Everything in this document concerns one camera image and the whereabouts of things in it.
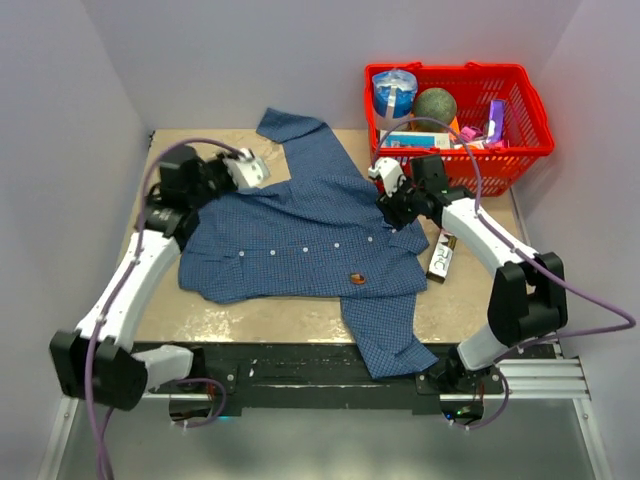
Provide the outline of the blue plaid shirt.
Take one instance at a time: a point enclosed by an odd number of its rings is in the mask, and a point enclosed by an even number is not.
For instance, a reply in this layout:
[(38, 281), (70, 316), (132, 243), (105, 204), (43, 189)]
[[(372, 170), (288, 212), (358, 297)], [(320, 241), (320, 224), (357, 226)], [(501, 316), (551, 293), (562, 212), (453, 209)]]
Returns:
[[(385, 222), (376, 187), (325, 122), (268, 109), (257, 131), (283, 147), (289, 179), (202, 207), (179, 286), (217, 304), (336, 297), (373, 378), (433, 366), (436, 356), (414, 333), (416, 298), (427, 287), (422, 226)], [(352, 273), (366, 282), (353, 284)]]

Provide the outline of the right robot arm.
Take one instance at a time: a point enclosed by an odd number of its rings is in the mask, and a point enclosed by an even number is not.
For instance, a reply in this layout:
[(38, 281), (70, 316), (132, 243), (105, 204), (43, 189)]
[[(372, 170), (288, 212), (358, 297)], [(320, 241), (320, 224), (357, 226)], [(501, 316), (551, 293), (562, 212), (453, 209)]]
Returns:
[(393, 228), (423, 216), (465, 244), (493, 277), (486, 326), (451, 348), (432, 375), (441, 391), (469, 392), (511, 348), (566, 325), (565, 290), (542, 273), (562, 277), (562, 260), (519, 241), (477, 206), (468, 188), (450, 185), (440, 156), (412, 159), (409, 173), (397, 160), (381, 157), (368, 176), (380, 191), (376, 205)]

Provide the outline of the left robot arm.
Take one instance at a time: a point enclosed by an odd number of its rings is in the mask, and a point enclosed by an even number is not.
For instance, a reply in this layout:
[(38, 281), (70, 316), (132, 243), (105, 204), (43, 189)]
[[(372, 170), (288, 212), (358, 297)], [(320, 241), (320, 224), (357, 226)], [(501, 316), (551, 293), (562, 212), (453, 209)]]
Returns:
[(147, 304), (199, 224), (199, 208), (266, 176), (247, 149), (217, 142), (218, 153), (204, 160), (194, 148), (197, 142), (180, 141), (150, 164), (134, 231), (113, 277), (73, 330), (53, 335), (49, 351), (65, 396), (130, 411), (146, 392), (164, 384), (174, 382), (185, 392), (205, 385), (207, 368), (192, 348), (165, 344), (133, 350)]

